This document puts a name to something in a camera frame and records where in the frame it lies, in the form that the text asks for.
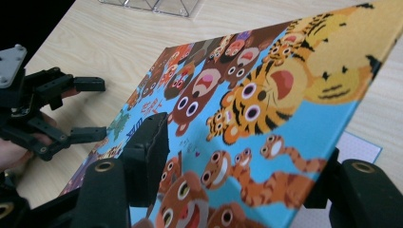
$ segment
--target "finger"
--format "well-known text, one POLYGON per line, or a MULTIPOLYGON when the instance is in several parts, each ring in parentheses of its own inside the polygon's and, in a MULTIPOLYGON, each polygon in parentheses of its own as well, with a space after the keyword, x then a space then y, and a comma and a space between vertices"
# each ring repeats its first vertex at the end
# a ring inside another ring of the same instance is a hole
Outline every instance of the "finger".
POLYGON ((15 167, 22 161, 30 158, 31 153, 27 149, 11 141, 0 139, 0 171, 15 167))
POLYGON ((50 116, 48 116, 46 113, 42 113, 42 117, 44 118, 44 121, 48 124, 50 124, 53 127, 57 126, 57 122, 53 120, 50 116))
POLYGON ((33 133, 32 136, 45 145, 50 145, 52 143, 52 140, 47 135, 42 133, 33 133))
POLYGON ((77 95, 79 93, 80 93, 80 91, 77 91, 77 89, 72 88, 72 89, 62 93, 62 98, 72 97, 72 96, 77 95))

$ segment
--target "illustrated book cover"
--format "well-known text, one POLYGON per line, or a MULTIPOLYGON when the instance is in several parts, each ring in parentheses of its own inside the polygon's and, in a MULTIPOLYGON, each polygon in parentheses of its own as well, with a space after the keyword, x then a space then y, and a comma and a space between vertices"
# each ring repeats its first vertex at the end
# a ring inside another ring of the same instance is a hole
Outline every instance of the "illustrated book cover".
POLYGON ((289 226, 399 39, 402 11, 375 1, 167 47, 62 194, 166 112, 159 193, 149 215, 130 208, 133 227, 289 226))

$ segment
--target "cartoon tiger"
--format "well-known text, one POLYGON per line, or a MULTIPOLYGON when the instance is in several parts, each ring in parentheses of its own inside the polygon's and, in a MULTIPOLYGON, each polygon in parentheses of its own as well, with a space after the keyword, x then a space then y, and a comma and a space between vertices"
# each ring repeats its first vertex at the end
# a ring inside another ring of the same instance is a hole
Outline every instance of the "cartoon tiger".
POLYGON ((230 145, 240 137, 268 133, 292 118, 303 100, 340 105, 362 99, 382 64, 379 61, 384 58, 382 49, 390 45, 377 43, 392 39, 382 32, 381 22, 377 21, 371 27, 379 29, 379 33, 375 37, 364 35, 366 27, 362 23, 374 9, 357 9, 360 10, 348 17, 347 26, 327 32, 329 40, 321 42, 315 51, 301 46, 280 66, 269 61, 252 70, 240 85, 222 97, 220 109, 207 119, 206 140, 222 135, 223 141, 230 145), (362 29, 363 35, 355 36, 354 42, 343 41, 357 29, 362 29), (352 49, 354 54, 344 54, 352 49), (325 58, 329 53, 333 56, 331 65, 325 58))
POLYGON ((305 160, 299 151, 291 146, 285 146, 284 138, 280 135, 270 135, 260 149, 260 154, 267 160, 273 160, 281 155, 288 155, 293 164, 302 172, 321 172, 326 165, 324 159, 305 160))
POLYGON ((239 137, 269 132, 293 116, 308 78, 298 62, 287 64, 302 72, 297 77, 283 66, 269 73, 273 65, 271 61, 258 66, 222 97, 221 108, 206 121, 208 141, 222 135, 225 143, 233 144, 239 137))
POLYGON ((328 41, 330 33, 345 26, 348 16, 357 8, 339 9, 292 21, 284 36, 276 40, 262 62, 272 60, 276 66, 280 66, 299 48, 306 48, 307 53, 315 51, 319 43, 328 41))
POLYGON ((274 172, 264 182, 256 182, 251 177, 252 151, 249 148, 235 157, 234 165, 228 155, 228 152, 216 151, 211 156, 201 175, 201 183, 214 190, 233 177, 240 184, 240 198, 250 207, 281 202, 288 208, 299 208, 315 184, 303 175, 282 171, 274 172))

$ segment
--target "wooden table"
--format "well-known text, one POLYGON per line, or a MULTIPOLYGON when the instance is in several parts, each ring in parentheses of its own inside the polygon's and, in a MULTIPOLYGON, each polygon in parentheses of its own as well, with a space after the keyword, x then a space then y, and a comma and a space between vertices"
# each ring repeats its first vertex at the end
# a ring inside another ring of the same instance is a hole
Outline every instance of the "wooden table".
MULTIPOLYGON (((59 67, 106 80, 106 92, 83 92, 43 111, 69 132, 108 126, 164 48, 257 29, 364 3, 364 0, 200 0, 191 18, 76 0, 29 61, 27 74, 59 67)), ((394 47, 347 130, 378 144, 376 161, 403 192, 403 40, 394 47)), ((32 208, 56 198, 94 143, 77 144, 52 161, 32 161, 18 192, 32 208)))

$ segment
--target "picture book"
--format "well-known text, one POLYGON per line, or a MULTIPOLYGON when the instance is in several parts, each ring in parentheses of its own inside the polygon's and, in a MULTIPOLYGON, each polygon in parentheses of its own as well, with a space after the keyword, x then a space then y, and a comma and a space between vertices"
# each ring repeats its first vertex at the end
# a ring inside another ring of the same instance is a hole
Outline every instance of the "picture book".
POLYGON ((166 112, 159 193, 149 215, 130 208, 133 227, 289 226, 400 37, 402 11, 374 1, 167 47, 62 194, 166 112))

